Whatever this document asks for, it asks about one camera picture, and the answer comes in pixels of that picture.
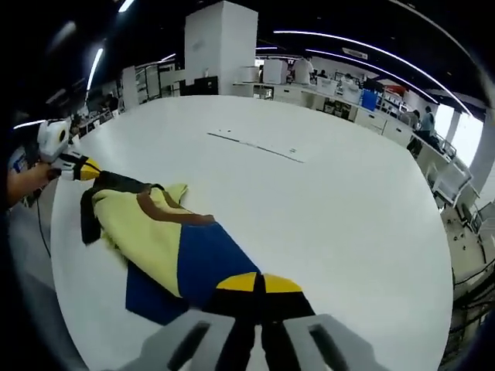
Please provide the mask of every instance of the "desk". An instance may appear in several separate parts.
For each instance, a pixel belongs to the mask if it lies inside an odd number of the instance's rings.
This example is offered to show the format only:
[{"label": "desk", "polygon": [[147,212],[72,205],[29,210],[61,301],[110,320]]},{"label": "desk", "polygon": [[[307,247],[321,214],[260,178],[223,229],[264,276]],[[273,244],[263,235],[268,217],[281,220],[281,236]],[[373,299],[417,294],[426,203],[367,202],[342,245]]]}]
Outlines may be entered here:
[{"label": "desk", "polygon": [[[297,149],[303,163],[207,134],[220,130]],[[315,312],[370,343],[378,363],[437,370],[452,310],[449,248],[418,166],[396,144],[290,104],[196,96],[128,111],[82,138],[81,150],[108,171],[189,184],[187,209],[215,215],[262,271],[301,285]],[[127,269],[114,251],[83,245],[79,200],[89,187],[58,183],[53,276],[86,364],[119,369],[160,326],[126,311]]]}]

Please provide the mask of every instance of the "white table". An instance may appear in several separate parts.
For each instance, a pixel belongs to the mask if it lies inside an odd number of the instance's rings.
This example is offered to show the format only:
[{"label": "white table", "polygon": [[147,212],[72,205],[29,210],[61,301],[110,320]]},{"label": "white table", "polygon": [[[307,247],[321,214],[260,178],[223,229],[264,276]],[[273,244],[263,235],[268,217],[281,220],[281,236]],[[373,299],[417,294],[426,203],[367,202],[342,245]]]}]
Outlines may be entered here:
[{"label": "white table", "polygon": [[[227,132],[295,162],[207,135]],[[367,129],[291,104],[241,97],[154,100],[81,140],[103,169],[189,184],[184,205],[211,213],[264,272],[302,286],[374,348],[390,371],[437,370],[450,324],[446,234],[418,166]],[[91,370],[118,369],[160,329],[125,309],[126,268],[103,242],[85,247],[80,197],[60,180],[53,276],[67,327]]]}]

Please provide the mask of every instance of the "chair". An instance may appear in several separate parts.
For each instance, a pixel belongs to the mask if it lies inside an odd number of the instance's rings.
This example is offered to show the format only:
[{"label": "chair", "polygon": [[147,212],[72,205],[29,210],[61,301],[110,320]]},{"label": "chair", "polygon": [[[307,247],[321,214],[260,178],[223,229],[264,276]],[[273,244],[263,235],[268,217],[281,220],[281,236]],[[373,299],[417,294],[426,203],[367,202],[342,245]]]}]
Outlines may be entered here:
[{"label": "chair", "polygon": [[477,210],[471,221],[473,232],[479,236],[483,231],[495,231],[495,203],[487,203]]},{"label": "chair", "polygon": [[451,207],[456,206],[457,199],[472,178],[469,169],[458,158],[454,158],[442,171],[432,163],[426,172],[433,195]]}]

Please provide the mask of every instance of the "person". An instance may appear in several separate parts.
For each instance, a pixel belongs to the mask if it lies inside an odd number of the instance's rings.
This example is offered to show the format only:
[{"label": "person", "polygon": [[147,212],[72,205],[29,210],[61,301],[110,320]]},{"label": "person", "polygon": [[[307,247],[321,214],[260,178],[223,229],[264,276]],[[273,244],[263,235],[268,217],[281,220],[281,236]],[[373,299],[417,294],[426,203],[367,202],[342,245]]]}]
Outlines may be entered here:
[{"label": "person", "polygon": [[399,120],[407,124],[410,128],[415,130],[418,127],[420,119],[420,114],[418,110],[414,110],[412,112],[404,112],[399,116]]},{"label": "person", "polygon": [[[425,108],[425,112],[426,115],[422,118],[421,123],[419,124],[419,129],[415,131],[415,134],[420,139],[431,145],[436,151],[442,152],[439,146],[439,140],[435,136],[435,117],[432,114],[432,109],[430,106]],[[408,145],[408,150],[415,158],[419,156],[421,149],[422,143],[417,138],[414,138]]]},{"label": "person", "polygon": [[328,79],[328,76],[326,75],[325,70],[322,70],[320,73],[318,73],[318,77],[323,77],[324,79]]},{"label": "person", "polygon": [[435,133],[435,116],[433,116],[430,106],[426,106],[425,112],[426,115],[421,120],[418,135],[422,132],[422,136],[431,137]]},{"label": "person", "polygon": [[110,111],[115,111],[118,109],[118,99],[114,97],[111,93],[107,94],[105,103]]},{"label": "person", "polygon": [[54,178],[56,171],[45,162],[38,162],[24,172],[11,170],[7,174],[7,207],[14,206],[22,198],[46,186]]},{"label": "person", "polygon": [[304,56],[294,62],[295,82],[303,85],[309,85],[309,79],[314,68],[311,64],[311,56]]}]

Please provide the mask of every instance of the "ceiling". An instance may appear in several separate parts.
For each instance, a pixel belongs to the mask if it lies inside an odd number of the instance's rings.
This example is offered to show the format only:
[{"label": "ceiling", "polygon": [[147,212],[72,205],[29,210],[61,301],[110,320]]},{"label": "ceiling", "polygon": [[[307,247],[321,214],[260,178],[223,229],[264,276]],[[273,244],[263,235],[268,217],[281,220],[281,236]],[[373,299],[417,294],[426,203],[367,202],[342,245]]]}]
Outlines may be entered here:
[{"label": "ceiling", "polygon": [[[24,111],[38,110],[61,88],[71,92],[77,81],[85,86],[98,47],[104,46],[105,52],[94,76],[95,85],[118,77],[127,66],[180,53],[185,17],[216,1],[135,0],[127,12],[118,13],[122,2],[71,0],[62,5],[55,0],[15,2],[22,18],[15,31],[12,70],[18,104]],[[383,53],[335,39],[281,35],[273,31],[294,29],[344,36],[385,49],[415,64],[451,91],[486,102],[473,60],[436,27],[392,1],[305,0],[299,4],[293,2],[292,6],[277,0],[233,2],[258,11],[258,45],[276,45],[285,53],[319,49],[341,54],[342,47],[349,47],[367,53],[368,63],[424,90],[438,89],[411,67]],[[490,66],[493,76],[493,48],[488,50],[483,44],[486,39],[482,41],[483,25],[489,22],[488,12],[478,9],[468,17],[465,7],[452,9],[454,5],[444,0],[435,4],[426,0],[408,3],[460,41],[478,66]]]}]

